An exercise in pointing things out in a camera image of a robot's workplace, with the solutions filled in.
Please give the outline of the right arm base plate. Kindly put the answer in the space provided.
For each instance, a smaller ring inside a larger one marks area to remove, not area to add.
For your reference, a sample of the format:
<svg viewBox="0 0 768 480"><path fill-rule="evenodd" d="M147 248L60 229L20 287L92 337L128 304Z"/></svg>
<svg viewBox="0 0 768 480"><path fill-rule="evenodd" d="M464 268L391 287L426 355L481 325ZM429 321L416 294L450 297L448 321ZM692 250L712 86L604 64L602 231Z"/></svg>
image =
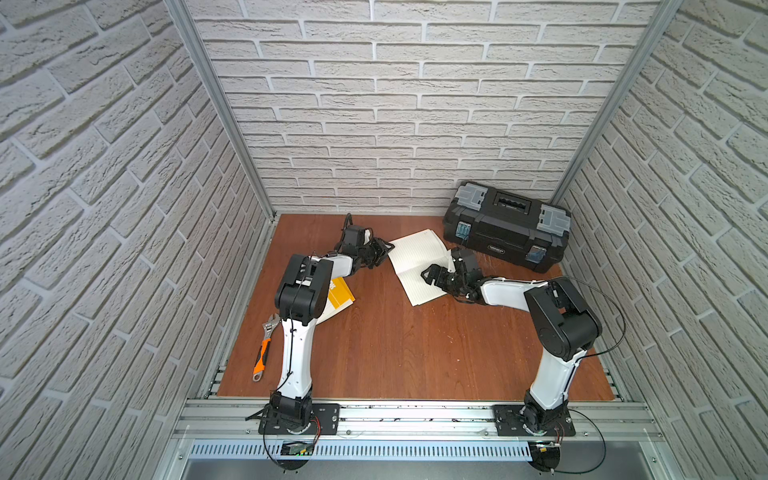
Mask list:
<svg viewBox="0 0 768 480"><path fill-rule="evenodd" d="M572 437L576 434L568 403L543 410L535 403L492 406L494 424L501 437Z"/></svg>

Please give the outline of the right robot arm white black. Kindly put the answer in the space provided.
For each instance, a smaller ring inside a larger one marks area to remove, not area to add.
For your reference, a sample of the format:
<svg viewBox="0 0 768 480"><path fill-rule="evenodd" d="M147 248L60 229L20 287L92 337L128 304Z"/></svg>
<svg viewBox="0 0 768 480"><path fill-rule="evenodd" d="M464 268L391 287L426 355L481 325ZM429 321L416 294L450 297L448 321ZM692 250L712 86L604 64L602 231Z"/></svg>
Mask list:
<svg viewBox="0 0 768 480"><path fill-rule="evenodd" d="M473 251L456 247L450 255L451 269L432 264L420 273L422 280L470 304L529 313L543 351L520 417L535 434L565 420L576 370L602 334L591 307L564 276L529 282L486 276Z"/></svg>

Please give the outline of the lined notebook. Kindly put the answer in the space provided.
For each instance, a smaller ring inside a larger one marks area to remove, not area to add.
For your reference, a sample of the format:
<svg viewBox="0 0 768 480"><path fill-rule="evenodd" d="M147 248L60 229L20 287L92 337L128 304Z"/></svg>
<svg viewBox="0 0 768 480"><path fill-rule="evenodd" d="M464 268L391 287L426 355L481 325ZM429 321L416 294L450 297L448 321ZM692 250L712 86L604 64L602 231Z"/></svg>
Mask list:
<svg viewBox="0 0 768 480"><path fill-rule="evenodd" d="M388 258L412 306L425 304L445 294L421 276L432 264L449 272L455 271L450 251L433 230L422 230L391 243L395 248L389 252Z"/></svg>

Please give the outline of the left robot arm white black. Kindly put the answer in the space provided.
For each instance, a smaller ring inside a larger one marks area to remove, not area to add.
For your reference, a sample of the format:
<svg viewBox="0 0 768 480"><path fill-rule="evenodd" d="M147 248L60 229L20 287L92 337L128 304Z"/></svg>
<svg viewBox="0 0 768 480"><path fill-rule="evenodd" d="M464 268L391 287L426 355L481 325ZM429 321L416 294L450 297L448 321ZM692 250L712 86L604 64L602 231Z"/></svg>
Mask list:
<svg viewBox="0 0 768 480"><path fill-rule="evenodd" d="M283 327L281 377L271 393L269 410L297 431L307 427L312 410L311 354L315 329L328 300L331 283L362 268L380 266L395 245L373 230L345 218L339 242L323 256L294 254L279 283L275 306Z"/></svg>

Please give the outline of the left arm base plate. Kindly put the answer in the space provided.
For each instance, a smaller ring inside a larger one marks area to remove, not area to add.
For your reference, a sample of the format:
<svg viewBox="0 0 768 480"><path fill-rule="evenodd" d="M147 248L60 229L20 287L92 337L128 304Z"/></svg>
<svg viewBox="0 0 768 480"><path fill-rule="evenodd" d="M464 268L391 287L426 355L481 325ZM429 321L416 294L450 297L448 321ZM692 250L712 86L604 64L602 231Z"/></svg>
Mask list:
<svg viewBox="0 0 768 480"><path fill-rule="evenodd" d="M310 409L301 407L298 413L267 405L262 412L258 432L265 436L336 435L340 410L338 403L313 403Z"/></svg>

